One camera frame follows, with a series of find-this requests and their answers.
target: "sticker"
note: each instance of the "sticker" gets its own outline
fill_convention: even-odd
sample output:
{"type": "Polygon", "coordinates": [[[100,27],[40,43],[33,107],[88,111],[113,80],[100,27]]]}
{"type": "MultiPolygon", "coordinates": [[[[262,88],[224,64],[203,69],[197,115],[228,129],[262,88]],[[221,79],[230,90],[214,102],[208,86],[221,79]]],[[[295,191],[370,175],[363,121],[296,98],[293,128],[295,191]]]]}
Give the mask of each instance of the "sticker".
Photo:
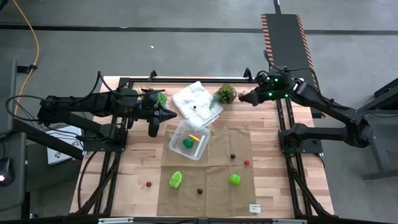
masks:
{"type": "Polygon", "coordinates": [[[261,205],[250,204],[249,211],[251,213],[261,213],[261,205]]]}

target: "white napkin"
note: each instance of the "white napkin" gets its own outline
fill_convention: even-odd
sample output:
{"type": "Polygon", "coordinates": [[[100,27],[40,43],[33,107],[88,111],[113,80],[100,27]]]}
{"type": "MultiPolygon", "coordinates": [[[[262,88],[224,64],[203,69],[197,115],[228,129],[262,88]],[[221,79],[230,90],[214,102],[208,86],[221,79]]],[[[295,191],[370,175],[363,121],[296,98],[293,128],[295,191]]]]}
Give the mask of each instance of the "white napkin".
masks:
{"type": "Polygon", "coordinates": [[[215,103],[210,109],[212,99],[212,95],[200,82],[195,82],[172,96],[174,105],[184,118],[203,127],[213,123],[224,110],[219,103],[215,103]]]}

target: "orange and black striped edge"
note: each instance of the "orange and black striped edge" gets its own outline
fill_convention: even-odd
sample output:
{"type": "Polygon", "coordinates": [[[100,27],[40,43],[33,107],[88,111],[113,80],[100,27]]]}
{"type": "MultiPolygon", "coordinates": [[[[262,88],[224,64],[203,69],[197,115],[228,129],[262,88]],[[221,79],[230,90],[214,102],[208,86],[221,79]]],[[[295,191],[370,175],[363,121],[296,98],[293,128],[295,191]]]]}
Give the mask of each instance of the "orange and black striped edge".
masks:
{"type": "MultiPolygon", "coordinates": [[[[303,43],[304,43],[304,49],[305,49],[305,53],[307,54],[307,59],[308,59],[308,65],[310,66],[310,68],[314,71],[313,69],[313,65],[312,65],[312,59],[311,59],[311,55],[310,55],[310,50],[308,49],[308,44],[307,44],[307,38],[305,37],[304,34],[304,28],[303,28],[303,24],[301,22],[301,18],[299,15],[296,15],[297,17],[297,22],[298,22],[298,27],[300,28],[300,32],[301,32],[301,37],[303,39],[303,43]]],[[[319,84],[318,84],[318,79],[315,77],[315,74],[312,73],[312,80],[313,80],[313,85],[314,87],[319,90],[319,84]]]]}
{"type": "Polygon", "coordinates": [[[270,61],[271,64],[274,64],[274,56],[272,55],[272,47],[271,47],[271,40],[269,38],[267,17],[265,14],[261,14],[261,25],[262,25],[262,33],[264,34],[264,40],[266,41],[266,51],[267,51],[268,60],[270,61]]]}

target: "yellow cable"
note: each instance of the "yellow cable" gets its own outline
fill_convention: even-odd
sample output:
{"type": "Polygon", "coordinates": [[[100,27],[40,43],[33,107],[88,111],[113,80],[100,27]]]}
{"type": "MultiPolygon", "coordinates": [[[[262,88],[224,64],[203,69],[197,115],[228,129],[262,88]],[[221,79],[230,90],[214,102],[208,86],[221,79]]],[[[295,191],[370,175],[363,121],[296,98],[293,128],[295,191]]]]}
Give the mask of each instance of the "yellow cable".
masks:
{"type": "MultiPolygon", "coordinates": [[[[20,9],[20,7],[18,6],[18,3],[16,2],[16,0],[12,0],[12,1],[14,2],[15,6],[17,6],[19,12],[20,12],[20,13],[22,14],[22,16],[24,17],[24,19],[25,19],[27,25],[29,26],[30,30],[31,30],[32,33],[33,33],[33,36],[35,37],[37,52],[36,52],[36,59],[35,59],[35,62],[34,62],[33,64],[36,65],[37,59],[39,58],[39,52],[40,52],[39,41],[37,40],[36,33],[35,33],[35,31],[33,30],[32,26],[30,25],[29,20],[26,18],[24,12],[22,12],[22,9],[20,9]]],[[[25,81],[24,81],[24,84],[22,84],[21,90],[20,90],[20,92],[19,92],[20,95],[22,95],[22,93],[24,92],[25,85],[26,85],[27,81],[29,80],[30,76],[33,74],[33,70],[34,70],[33,68],[30,69],[30,72],[29,72],[28,76],[26,77],[26,79],[25,79],[25,81]]],[[[15,115],[17,114],[17,112],[18,112],[18,105],[16,105],[16,107],[15,107],[15,115]]]]}

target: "potted plant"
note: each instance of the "potted plant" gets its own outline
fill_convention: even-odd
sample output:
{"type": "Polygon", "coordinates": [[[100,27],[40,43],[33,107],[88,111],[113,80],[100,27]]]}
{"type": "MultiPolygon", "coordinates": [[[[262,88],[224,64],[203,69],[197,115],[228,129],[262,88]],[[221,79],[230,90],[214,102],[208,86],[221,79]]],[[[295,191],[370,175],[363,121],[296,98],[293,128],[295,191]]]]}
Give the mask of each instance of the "potted plant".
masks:
{"type": "Polygon", "coordinates": [[[210,108],[215,103],[232,103],[236,98],[236,90],[230,84],[224,84],[216,91],[210,103],[210,108]]]}

